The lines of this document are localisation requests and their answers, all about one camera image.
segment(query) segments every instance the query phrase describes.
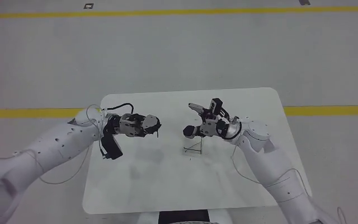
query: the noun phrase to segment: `yellow floor line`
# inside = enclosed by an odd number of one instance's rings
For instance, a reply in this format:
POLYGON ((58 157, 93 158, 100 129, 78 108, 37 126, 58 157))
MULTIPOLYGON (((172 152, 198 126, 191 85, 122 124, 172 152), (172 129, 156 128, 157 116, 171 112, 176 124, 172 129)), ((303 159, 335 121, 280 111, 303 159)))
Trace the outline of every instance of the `yellow floor line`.
MULTIPOLYGON (((83 108, 0 109, 0 118, 72 118, 83 108)), ((284 106, 286 116, 352 116, 358 106, 284 106)))
POLYGON ((309 12, 358 12, 358 6, 289 7, 289 8, 213 8, 196 10, 147 10, 147 11, 86 11, 0 13, 0 18, 49 18, 49 17, 119 17, 119 16, 168 16, 213 15, 243 13, 309 13, 309 12))

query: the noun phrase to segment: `robotic hand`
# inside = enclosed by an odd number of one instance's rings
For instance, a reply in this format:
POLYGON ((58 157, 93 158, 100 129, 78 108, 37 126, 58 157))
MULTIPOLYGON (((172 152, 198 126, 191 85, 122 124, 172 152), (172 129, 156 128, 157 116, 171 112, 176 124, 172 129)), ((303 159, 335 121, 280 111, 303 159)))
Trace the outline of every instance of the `robotic hand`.
POLYGON ((101 150, 103 158, 115 160, 123 153, 114 135, 145 137, 158 132, 160 127, 157 117, 133 114, 132 106, 132 113, 122 116, 87 108, 70 122, 47 131, 23 151, 0 160, 0 223, 6 223, 12 216, 32 182, 52 168, 76 157, 94 141, 102 143, 106 151, 104 153, 101 150))
POLYGON ((238 117, 230 118, 222 107, 223 102, 211 100, 210 108, 189 104, 201 117, 200 126, 187 126, 183 134, 187 138, 218 136, 238 146, 257 181, 276 200, 289 224, 338 224, 323 212, 301 186, 285 152, 270 140, 267 125, 263 122, 238 117))

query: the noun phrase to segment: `white cable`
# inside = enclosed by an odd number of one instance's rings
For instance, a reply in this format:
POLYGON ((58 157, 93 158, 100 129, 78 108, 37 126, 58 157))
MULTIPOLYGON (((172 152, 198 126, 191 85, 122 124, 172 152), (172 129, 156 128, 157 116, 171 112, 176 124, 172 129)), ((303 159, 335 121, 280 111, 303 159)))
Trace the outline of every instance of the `white cable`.
POLYGON ((102 148, 101 148, 101 134, 102 134, 102 131, 103 131, 103 121, 104 121, 104 119, 105 119, 104 110, 103 110, 100 106, 98 106, 97 104, 91 104, 91 105, 88 106, 87 109, 86 109, 86 117, 87 117, 87 119, 89 120, 89 122, 91 122, 91 123, 97 128, 97 130, 98 130, 98 146, 99 146, 100 150, 102 150, 102 148), (101 113, 102 113, 101 129, 98 127, 97 124, 95 124, 95 123, 88 117, 88 109, 89 109, 91 106, 96 106, 98 109, 101 110, 101 113))
MULTIPOLYGON (((238 141, 236 142, 235 147, 234 147, 234 152, 233 152, 233 154, 231 155, 231 160, 233 161, 233 165, 234 165, 234 167, 235 167, 236 172, 237 172, 241 177, 243 177, 243 178, 245 178, 245 179, 247 179, 247 180, 249 180, 249 181, 252 181, 252 182, 254 182, 254 183, 256 183, 256 184, 261 184, 261 183, 258 182, 258 181, 252 180, 252 179, 250 179, 250 178, 248 178, 248 177, 242 175, 242 174, 239 172, 239 170, 236 168, 236 165, 235 165, 235 162, 234 162, 234 154, 235 154, 235 151, 236 151, 237 143, 238 143, 238 141)), ((289 172, 289 171, 291 171, 291 170, 295 170, 295 171, 297 172, 297 174, 299 175, 299 177, 300 177, 300 179, 301 179, 301 182, 302 182, 304 191, 306 192, 307 196, 310 197, 309 194, 308 194, 308 192, 307 192, 306 186, 305 186, 305 184, 304 184, 304 182, 303 182, 303 178, 302 178, 302 176, 301 176, 301 173, 300 173, 300 171, 298 171, 296 168, 290 168, 290 169, 286 170, 280 177, 278 177, 278 178, 277 178, 275 181, 273 181, 271 184, 274 184, 275 182, 277 182, 282 176, 284 176, 287 172, 289 172)), ((343 212, 343 209, 342 209, 341 207, 337 207, 337 215, 338 215, 338 219, 339 219, 339 221, 340 221, 340 224, 347 224, 345 213, 343 212)))
POLYGON ((85 160, 86 160, 86 157, 87 157, 89 151, 90 151, 90 147, 87 148, 86 154, 85 154, 85 156, 84 156, 84 158, 83 158, 83 161, 82 161, 81 165, 79 166, 78 170, 77 170, 70 178, 68 178, 67 180, 64 180, 64 181, 61 181, 61 182, 58 182, 58 183, 52 183, 52 182, 48 182, 48 181, 44 180, 41 176, 39 176, 39 179, 40 179, 42 182, 44 182, 45 184, 57 185, 57 184, 66 183, 66 182, 69 181, 70 179, 74 178, 74 177, 78 174, 78 172, 81 170, 81 168, 82 168, 82 166, 83 166, 83 164, 84 164, 84 162, 85 162, 85 160))
MULTIPOLYGON (((86 109, 86 117, 87 117, 87 119, 89 120, 89 122, 91 122, 91 123, 97 128, 97 130, 98 130, 98 136, 99 136, 99 137, 98 137, 98 145, 99 145, 99 147, 101 148, 100 139, 101 139, 101 132, 102 132, 102 129, 103 129, 103 120, 104 120, 103 110, 101 109, 100 106, 98 106, 98 105, 96 105, 96 104, 92 104, 92 105, 88 106, 87 109, 86 109), (88 117, 88 109, 89 109, 91 106, 96 106, 97 108, 99 108, 99 109, 101 110, 101 113, 102 113, 101 129, 98 127, 98 125, 97 125, 96 123, 94 123, 94 122, 88 117)), ((45 184, 51 184, 51 185, 63 184, 63 183, 68 182, 69 180, 71 180, 72 178, 74 178, 74 177, 79 173, 79 171, 81 170, 81 168, 82 168, 82 166, 83 166, 83 164, 84 164, 84 162, 85 162, 85 160, 86 160, 86 157, 87 157, 89 151, 90 151, 90 147, 87 148, 86 154, 85 154, 85 156, 84 156, 84 158, 83 158, 83 161, 82 161, 81 165, 79 166, 78 170, 77 170, 70 178, 68 178, 67 180, 64 180, 64 181, 61 181, 61 182, 57 182, 57 183, 52 183, 52 182, 48 182, 48 181, 44 180, 41 176, 39 177, 39 179, 40 179, 42 182, 44 182, 45 184)), ((31 150, 31 149, 25 150, 24 152, 28 153, 31 157, 33 157, 33 158, 35 159, 36 164, 39 164, 40 167, 41 167, 41 169, 42 169, 43 172, 44 172, 44 168, 41 166, 41 164, 40 164, 40 163, 38 162, 38 160, 37 160, 37 153, 36 153, 34 150, 31 150), (31 154, 29 154, 27 151, 32 151, 32 152, 34 153, 34 156, 32 156, 31 154)))
POLYGON ((347 220, 346 220, 346 216, 345 216, 345 213, 343 212, 343 209, 341 207, 337 207, 337 215, 338 215, 338 219, 340 220, 340 223, 341 224, 347 224, 347 220))

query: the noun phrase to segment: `white table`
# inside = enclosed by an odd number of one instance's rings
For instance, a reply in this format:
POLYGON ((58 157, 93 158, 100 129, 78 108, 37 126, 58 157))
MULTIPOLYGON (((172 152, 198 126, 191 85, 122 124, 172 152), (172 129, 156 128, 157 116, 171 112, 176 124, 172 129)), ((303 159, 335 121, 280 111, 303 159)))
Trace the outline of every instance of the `white table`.
MULTIPOLYGON (((182 130, 201 123, 188 107, 193 102, 209 107, 218 97, 231 115, 265 122, 276 142, 285 149, 310 187, 290 131, 281 101, 271 88, 153 92, 107 95, 101 107, 130 102, 135 113, 159 117, 162 127, 145 138, 116 136, 123 157, 103 160, 94 144, 89 163, 83 208, 89 214, 174 211, 273 206, 276 202, 262 186, 240 177, 230 160, 234 146, 218 137, 204 138, 204 154, 183 155, 183 147, 200 140, 187 139, 182 130)), ((130 108, 115 112, 127 113, 130 108)), ((237 150, 239 170, 254 178, 243 153, 237 150)))

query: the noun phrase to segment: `wire stand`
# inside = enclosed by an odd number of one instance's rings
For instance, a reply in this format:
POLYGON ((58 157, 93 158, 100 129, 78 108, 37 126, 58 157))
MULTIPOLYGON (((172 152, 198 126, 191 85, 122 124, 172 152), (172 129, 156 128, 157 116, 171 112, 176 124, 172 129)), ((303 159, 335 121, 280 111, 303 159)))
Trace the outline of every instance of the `wire stand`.
POLYGON ((185 148, 183 147, 183 151, 184 152, 188 152, 188 151, 196 151, 196 152, 199 152, 200 155, 202 155, 202 138, 200 140, 200 142, 198 142, 197 144, 193 144, 192 146, 190 146, 189 148, 185 148), (193 149, 194 146, 197 146, 198 144, 200 144, 200 150, 195 150, 193 149))

